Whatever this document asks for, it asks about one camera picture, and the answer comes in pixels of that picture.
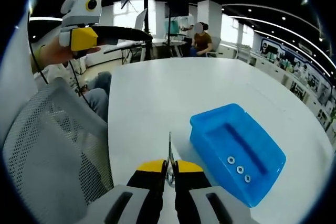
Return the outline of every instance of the yellow block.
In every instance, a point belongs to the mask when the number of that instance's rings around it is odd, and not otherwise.
[[[138,167],[137,170],[142,170],[144,172],[160,173],[162,171],[163,162],[164,162],[164,159],[143,163],[141,166]]]
[[[71,51],[78,52],[97,46],[98,35],[91,27],[75,28],[71,31]]]
[[[190,163],[183,160],[178,160],[177,163],[178,163],[178,171],[180,173],[197,173],[203,171],[203,169],[200,166],[194,163]]]

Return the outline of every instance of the blue plastic tray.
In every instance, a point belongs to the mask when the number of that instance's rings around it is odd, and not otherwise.
[[[278,145],[238,104],[195,115],[190,123],[190,140],[219,184],[246,206],[258,205],[285,165]],[[242,174],[238,166],[244,168]]]

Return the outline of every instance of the metal washer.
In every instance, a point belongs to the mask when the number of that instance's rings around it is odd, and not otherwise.
[[[250,175],[245,175],[244,180],[245,180],[246,183],[250,183],[251,182]]]
[[[241,165],[237,166],[237,173],[239,174],[244,173],[244,168]]]
[[[230,157],[227,158],[227,162],[228,162],[229,164],[233,165],[233,164],[236,162],[236,160],[235,160],[234,157],[230,156]]]

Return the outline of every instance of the white floor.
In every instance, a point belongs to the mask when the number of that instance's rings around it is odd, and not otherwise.
[[[121,60],[113,60],[106,63],[102,63],[93,67],[88,68],[85,73],[82,75],[85,80],[92,80],[98,73],[100,72],[111,72],[113,73],[113,69],[117,66],[121,66]]]

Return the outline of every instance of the white table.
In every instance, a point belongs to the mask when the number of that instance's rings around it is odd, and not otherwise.
[[[142,162],[166,158],[172,131],[179,156],[203,166],[215,184],[189,142],[189,120],[230,103],[242,106],[287,157],[270,192],[251,209],[252,217],[260,224],[299,223],[324,186],[332,146],[320,123],[294,94],[239,60],[172,58],[116,68],[108,129],[114,183],[126,184]],[[164,207],[169,210],[161,216],[170,216],[166,223],[178,223],[171,220],[173,197],[169,195]]]

